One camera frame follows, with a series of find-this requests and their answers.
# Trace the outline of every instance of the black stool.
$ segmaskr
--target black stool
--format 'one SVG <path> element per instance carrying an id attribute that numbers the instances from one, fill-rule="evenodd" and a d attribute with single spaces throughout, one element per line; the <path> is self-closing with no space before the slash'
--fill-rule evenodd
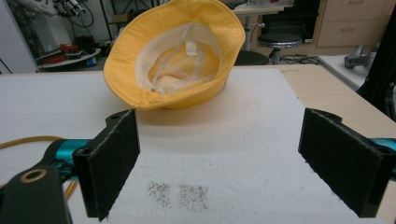
<path id="1" fill-rule="evenodd" d="M 298 47 L 303 42 L 299 36 L 289 34 L 260 35 L 258 41 L 261 46 L 273 49 L 269 55 L 269 58 L 272 59 L 272 64 L 279 63 L 281 49 Z"/>
<path id="2" fill-rule="evenodd" d="M 269 59 L 265 55 L 262 55 L 258 52 L 241 49 L 234 65 L 266 65 L 268 63 Z"/>

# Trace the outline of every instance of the bucket hat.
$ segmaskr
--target bucket hat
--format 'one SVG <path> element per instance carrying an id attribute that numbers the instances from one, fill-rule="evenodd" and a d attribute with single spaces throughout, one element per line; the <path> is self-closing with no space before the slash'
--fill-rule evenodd
<path id="1" fill-rule="evenodd" d="M 135 109 L 180 109 L 219 93 L 245 40 L 219 0 L 171 0 L 133 19 L 106 60 L 107 86 Z"/>

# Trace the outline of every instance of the chair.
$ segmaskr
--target chair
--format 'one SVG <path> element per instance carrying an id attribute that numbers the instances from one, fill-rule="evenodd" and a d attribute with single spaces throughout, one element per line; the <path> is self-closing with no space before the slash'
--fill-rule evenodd
<path id="1" fill-rule="evenodd" d="M 280 58 L 280 50 L 298 47 L 302 44 L 302 39 L 297 35 L 289 34 L 266 34 L 258 37 L 261 46 L 272 48 L 269 58 L 272 64 L 278 64 Z"/>
<path id="2" fill-rule="evenodd" d="M 235 61 L 235 66 L 243 65 L 267 65 L 269 59 L 267 56 L 262 55 L 255 51 L 241 49 Z"/>

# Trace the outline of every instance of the drawer handle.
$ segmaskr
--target drawer handle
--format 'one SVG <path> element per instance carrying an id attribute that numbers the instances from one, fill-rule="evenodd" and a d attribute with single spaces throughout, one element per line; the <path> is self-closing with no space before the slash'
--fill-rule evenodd
<path id="1" fill-rule="evenodd" d="M 356 30 L 356 27 L 343 27 L 341 28 L 341 31 L 354 31 Z"/>
<path id="2" fill-rule="evenodd" d="M 349 4 L 361 4 L 364 0 L 349 0 Z"/>

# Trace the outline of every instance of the white label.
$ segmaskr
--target white label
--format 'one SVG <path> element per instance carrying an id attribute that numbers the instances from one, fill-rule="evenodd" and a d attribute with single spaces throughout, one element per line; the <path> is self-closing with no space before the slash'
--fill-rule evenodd
<path id="1" fill-rule="evenodd" d="M 189 56 L 197 56 L 197 44 L 195 41 L 186 42 L 186 54 Z"/>

